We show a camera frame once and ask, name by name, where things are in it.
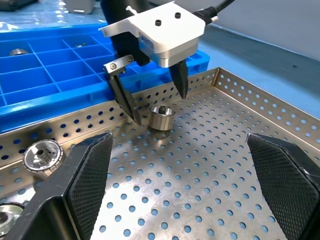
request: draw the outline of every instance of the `black cable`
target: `black cable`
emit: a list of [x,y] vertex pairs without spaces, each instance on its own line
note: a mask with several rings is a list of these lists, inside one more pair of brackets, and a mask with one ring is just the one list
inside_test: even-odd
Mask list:
[[230,4],[232,4],[235,0],[224,0],[221,2],[218,6],[215,7],[216,12],[219,13],[226,7],[228,7]]

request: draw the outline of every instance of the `textured black surface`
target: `textured black surface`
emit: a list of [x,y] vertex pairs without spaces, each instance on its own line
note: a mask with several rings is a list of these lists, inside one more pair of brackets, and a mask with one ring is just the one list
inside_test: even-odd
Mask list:
[[111,147],[107,137],[92,143],[71,185],[67,202],[81,240],[89,240],[105,194]]
[[[279,139],[250,134],[247,143],[262,194],[288,240],[320,239],[312,236],[319,222],[317,165],[298,146]],[[309,168],[316,181],[306,174]]]

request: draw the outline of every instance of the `perforated metal tray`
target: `perforated metal tray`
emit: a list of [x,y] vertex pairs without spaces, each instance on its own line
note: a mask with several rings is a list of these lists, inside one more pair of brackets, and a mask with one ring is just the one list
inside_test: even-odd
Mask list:
[[[41,187],[21,163],[33,142],[54,138],[68,152],[110,131],[112,160],[91,239],[286,239],[262,196],[246,135],[296,143],[320,166],[320,121],[220,68],[190,77],[189,87],[186,100],[173,83],[136,93],[143,126],[113,101],[0,135],[0,201],[27,204]],[[160,104],[176,112],[169,132],[147,127],[150,106]]]

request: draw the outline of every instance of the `metal bracket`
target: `metal bracket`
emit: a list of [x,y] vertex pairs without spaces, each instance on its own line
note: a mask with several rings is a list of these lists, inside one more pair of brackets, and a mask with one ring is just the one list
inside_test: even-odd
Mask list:
[[133,61],[134,57],[132,55],[126,55],[103,65],[103,69],[106,72],[105,79],[114,94],[116,102],[138,125],[141,125],[141,118],[134,98],[124,88],[119,77],[120,73],[126,71],[125,67]]

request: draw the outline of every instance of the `blue plastic bin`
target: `blue plastic bin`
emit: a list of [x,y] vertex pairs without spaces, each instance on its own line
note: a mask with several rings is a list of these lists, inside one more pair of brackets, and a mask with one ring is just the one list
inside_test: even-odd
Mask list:
[[[111,40],[98,31],[103,26],[0,33],[0,133],[114,99],[103,64],[115,56]],[[17,48],[28,54],[9,56]],[[187,59],[188,74],[207,70],[208,63],[209,56],[198,51]],[[133,63],[121,80],[136,93],[171,77],[154,62],[143,67]]]

